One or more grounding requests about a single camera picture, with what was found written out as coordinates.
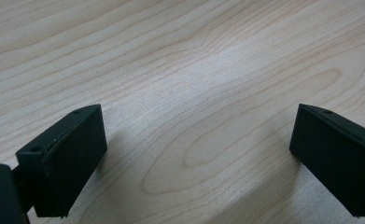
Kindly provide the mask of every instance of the wooden table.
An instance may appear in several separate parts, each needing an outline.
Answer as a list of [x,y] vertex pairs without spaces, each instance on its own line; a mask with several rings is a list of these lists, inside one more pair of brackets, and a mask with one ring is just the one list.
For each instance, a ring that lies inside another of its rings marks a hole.
[[0,1],[0,162],[104,112],[70,216],[33,223],[365,223],[290,155],[299,103],[365,127],[365,0]]

